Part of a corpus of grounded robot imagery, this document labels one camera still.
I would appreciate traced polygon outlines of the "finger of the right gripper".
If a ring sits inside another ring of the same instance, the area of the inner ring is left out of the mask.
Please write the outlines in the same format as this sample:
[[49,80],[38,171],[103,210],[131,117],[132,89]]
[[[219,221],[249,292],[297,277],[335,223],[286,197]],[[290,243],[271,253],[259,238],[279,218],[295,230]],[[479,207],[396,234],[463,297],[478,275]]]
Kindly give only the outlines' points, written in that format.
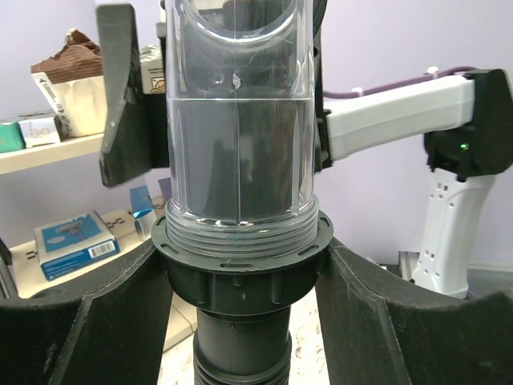
[[99,167],[114,188],[169,166],[167,106],[164,93],[143,90],[133,6],[100,5],[96,19],[107,100]]

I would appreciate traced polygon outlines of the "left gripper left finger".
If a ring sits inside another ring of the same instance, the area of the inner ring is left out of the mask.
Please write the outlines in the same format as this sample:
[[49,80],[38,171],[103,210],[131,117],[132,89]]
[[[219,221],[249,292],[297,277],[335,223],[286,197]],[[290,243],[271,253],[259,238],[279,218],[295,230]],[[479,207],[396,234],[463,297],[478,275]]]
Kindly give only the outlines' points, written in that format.
[[151,241],[31,298],[4,298],[1,382],[155,384],[171,301]]

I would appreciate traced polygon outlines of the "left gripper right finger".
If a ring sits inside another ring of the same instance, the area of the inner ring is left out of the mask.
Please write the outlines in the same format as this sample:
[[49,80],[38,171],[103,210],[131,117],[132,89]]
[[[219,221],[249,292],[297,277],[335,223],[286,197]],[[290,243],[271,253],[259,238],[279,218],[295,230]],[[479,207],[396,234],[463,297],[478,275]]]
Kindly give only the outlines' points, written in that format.
[[511,289],[437,294],[332,240],[316,295],[332,384],[512,381]]

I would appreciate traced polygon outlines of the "clear plastic pipe fitting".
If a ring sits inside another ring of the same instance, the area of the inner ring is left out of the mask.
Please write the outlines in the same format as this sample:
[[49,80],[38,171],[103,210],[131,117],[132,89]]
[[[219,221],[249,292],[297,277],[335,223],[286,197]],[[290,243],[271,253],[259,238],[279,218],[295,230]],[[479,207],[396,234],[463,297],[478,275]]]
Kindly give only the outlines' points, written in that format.
[[210,257],[317,234],[311,1],[168,1],[168,238]]

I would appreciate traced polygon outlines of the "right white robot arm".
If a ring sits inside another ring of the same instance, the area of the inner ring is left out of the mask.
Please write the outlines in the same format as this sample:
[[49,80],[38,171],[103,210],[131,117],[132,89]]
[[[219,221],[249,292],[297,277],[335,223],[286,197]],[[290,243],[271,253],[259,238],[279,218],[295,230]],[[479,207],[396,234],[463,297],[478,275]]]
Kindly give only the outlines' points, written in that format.
[[143,87],[135,11],[97,7],[107,121],[100,156],[113,188],[169,168],[157,245],[197,269],[254,270],[319,234],[316,172],[423,135],[430,206],[415,284],[463,298],[480,212],[512,164],[512,96],[500,69],[459,67],[323,104],[323,1],[162,1],[157,62]]

